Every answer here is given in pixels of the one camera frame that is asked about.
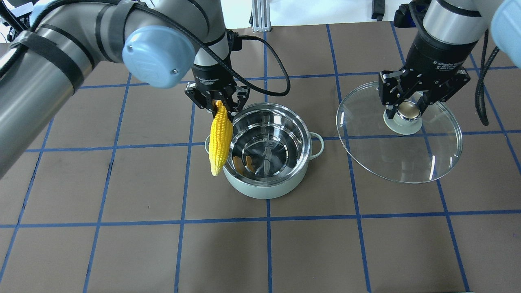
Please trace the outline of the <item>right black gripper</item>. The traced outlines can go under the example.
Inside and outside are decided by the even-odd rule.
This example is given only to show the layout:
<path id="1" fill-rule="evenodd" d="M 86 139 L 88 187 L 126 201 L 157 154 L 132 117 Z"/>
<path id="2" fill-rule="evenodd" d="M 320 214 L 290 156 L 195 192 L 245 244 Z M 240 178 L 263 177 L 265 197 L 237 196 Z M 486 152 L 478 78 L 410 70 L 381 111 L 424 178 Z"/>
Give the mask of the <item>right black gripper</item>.
<path id="1" fill-rule="evenodd" d="M 393 118 L 398 107 L 416 92 L 421 118 L 429 106 L 452 98 L 470 81 L 463 67 L 470 52 L 470 44 L 445 44 L 428 35 L 416 35 L 405 65 L 396 72 L 380 72 L 378 93 L 386 107 L 384 117 Z"/>

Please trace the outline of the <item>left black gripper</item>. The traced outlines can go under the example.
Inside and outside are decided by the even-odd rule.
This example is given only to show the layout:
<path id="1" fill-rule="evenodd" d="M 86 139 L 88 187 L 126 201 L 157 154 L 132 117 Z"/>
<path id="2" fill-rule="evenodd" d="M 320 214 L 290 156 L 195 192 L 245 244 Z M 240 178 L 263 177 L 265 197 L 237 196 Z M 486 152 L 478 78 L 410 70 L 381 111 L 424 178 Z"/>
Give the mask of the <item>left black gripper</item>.
<path id="1" fill-rule="evenodd" d="M 231 73 L 221 65 L 193 65 L 194 82 L 185 88 L 185 94 L 200 109 L 206 109 L 212 114 L 217 113 L 214 105 L 222 101 L 228 112 L 229 121 L 242 111 L 249 99 L 250 88 L 238 86 Z"/>

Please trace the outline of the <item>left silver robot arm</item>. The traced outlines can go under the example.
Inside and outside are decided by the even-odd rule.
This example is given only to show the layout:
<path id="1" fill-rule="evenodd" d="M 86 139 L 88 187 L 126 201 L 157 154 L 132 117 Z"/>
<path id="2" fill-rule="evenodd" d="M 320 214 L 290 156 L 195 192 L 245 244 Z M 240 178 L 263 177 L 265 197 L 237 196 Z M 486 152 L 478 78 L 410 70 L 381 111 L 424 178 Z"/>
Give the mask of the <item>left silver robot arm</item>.
<path id="1" fill-rule="evenodd" d="M 219 0 L 50 2 L 1 58 L 1 175 L 103 61 L 157 88 L 191 70 L 186 94 L 198 107 L 221 99 L 240 111 L 252 86 L 236 85 L 231 42 Z"/>

